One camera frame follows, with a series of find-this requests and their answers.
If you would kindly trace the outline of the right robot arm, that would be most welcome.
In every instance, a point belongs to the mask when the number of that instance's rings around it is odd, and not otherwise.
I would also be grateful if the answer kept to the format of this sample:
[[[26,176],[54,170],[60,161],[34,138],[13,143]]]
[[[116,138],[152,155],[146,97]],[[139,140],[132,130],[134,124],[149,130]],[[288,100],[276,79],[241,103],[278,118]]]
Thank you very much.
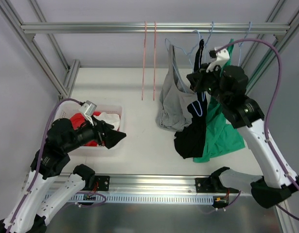
[[[208,64],[187,75],[192,90],[207,92],[223,108],[225,118],[246,141],[262,171],[250,175],[222,167],[210,175],[211,188],[223,192],[227,188],[250,193],[263,208],[273,207],[299,191],[299,175],[287,164],[265,125],[264,114],[258,103],[246,95],[248,77],[238,66]]]

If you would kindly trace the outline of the red tank top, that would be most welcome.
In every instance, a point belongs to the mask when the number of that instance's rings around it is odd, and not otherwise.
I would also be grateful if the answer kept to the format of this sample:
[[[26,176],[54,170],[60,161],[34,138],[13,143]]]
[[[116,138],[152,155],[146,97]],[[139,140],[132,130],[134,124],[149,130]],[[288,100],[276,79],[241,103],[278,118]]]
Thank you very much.
[[[82,116],[81,113],[76,113],[70,118],[72,127],[75,131],[75,134],[77,136],[77,128],[85,121],[85,118]],[[90,143],[87,143],[87,147],[99,147],[95,141],[91,141]]]

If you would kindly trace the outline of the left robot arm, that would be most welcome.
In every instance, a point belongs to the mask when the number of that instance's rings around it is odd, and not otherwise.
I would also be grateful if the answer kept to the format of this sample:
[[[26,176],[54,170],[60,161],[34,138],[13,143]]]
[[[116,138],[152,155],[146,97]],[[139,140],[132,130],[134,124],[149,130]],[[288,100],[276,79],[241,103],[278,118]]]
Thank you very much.
[[[96,141],[107,149],[113,148],[126,137],[104,121],[84,121],[74,129],[67,118],[54,121],[47,131],[40,150],[31,163],[31,170],[24,191],[17,205],[5,219],[0,220],[0,233],[43,233],[55,214],[67,201],[81,190],[95,184],[95,171],[77,165],[64,185],[47,200],[44,199],[62,169],[70,161],[69,152]]]

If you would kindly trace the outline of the grey tank top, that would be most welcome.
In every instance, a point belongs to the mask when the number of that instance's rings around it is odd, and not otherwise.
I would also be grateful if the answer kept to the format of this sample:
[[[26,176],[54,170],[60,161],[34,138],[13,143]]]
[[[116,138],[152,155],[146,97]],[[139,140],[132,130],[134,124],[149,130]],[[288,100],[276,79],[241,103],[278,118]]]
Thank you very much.
[[[188,106],[197,101],[197,95],[184,83],[176,64],[174,45],[168,48],[168,72],[158,99],[156,124],[180,132],[192,124]]]

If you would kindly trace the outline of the black tank top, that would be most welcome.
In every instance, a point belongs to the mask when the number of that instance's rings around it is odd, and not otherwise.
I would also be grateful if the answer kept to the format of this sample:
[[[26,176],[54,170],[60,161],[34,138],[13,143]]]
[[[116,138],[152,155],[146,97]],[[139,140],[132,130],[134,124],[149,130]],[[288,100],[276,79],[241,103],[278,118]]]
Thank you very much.
[[[188,112],[192,115],[192,123],[183,131],[175,133],[175,150],[183,159],[203,156],[206,142],[207,107],[206,93],[197,93],[197,101],[187,107]]]

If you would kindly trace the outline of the white tank top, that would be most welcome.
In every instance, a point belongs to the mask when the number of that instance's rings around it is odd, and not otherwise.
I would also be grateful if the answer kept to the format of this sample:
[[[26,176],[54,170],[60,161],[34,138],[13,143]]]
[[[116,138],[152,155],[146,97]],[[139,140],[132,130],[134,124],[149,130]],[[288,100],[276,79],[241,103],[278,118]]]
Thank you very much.
[[[109,114],[106,112],[94,112],[93,116],[99,120],[104,121],[107,124],[112,125],[114,130],[118,130],[120,127],[120,116],[118,114]]]

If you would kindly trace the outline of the pink hanger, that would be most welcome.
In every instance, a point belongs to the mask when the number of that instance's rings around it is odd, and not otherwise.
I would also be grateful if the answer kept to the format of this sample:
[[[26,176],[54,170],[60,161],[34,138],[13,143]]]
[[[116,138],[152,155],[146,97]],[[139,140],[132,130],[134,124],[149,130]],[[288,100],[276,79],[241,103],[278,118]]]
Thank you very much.
[[[153,101],[156,98],[156,53],[157,53],[157,22],[154,22],[154,74],[153,74]]]
[[[143,40],[143,63],[142,63],[142,86],[141,100],[144,100],[144,85],[145,85],[145,64],[146,64],[146,40],[147,40],[147,22],[144,22],[144,40]]]

